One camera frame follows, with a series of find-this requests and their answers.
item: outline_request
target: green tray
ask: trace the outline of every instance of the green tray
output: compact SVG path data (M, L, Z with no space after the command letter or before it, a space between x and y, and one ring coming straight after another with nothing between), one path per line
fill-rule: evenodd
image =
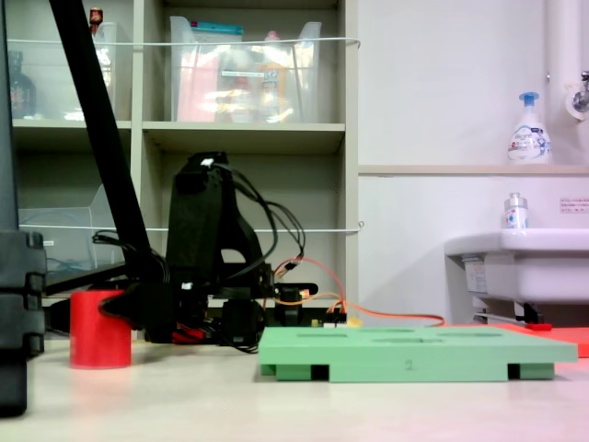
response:
M260 371L277 380L455 382L553 379L577 346L515 331L466 328L269 327Z

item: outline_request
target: white pipe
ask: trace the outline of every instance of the white pipe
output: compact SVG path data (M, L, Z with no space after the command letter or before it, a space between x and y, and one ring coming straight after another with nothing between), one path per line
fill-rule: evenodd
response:
M546 0L547 64L550 73L546 123L557 164L579 164L582 149L577 121L568 113L567 86L581 82L583 54L582 0Z

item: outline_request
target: white shelf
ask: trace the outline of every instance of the white shelf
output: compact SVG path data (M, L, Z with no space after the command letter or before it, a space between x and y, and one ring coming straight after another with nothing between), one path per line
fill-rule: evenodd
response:
M90 152L85 122L65 120L13 120L18 152ZM131 143L131 122L117 122L123 148Z
M345 134L345 124L336 123L144 122L143 129L162 151L190 154L326 155Z
M442 166L413 166L413 165L364 165L358 167L361 176L537 176L537 175L589 175L589 166L560 166L534 164L526 166L509 165L442 165Z
M164 0L166 6L235 9L337 9L339 0Z

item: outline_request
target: white sink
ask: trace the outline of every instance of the white sink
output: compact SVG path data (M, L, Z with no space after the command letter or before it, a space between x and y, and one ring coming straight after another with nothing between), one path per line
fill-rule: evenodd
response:
M528 228L449 240L476 297L589 304L589 229Z

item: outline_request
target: red cylinder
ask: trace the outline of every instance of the red cylinder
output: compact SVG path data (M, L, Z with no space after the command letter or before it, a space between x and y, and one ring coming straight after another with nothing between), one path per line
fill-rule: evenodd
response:
M131 326L103 315L100 302L122 290L74 292L70 314L70 365L72 368L120 368L131 364Z

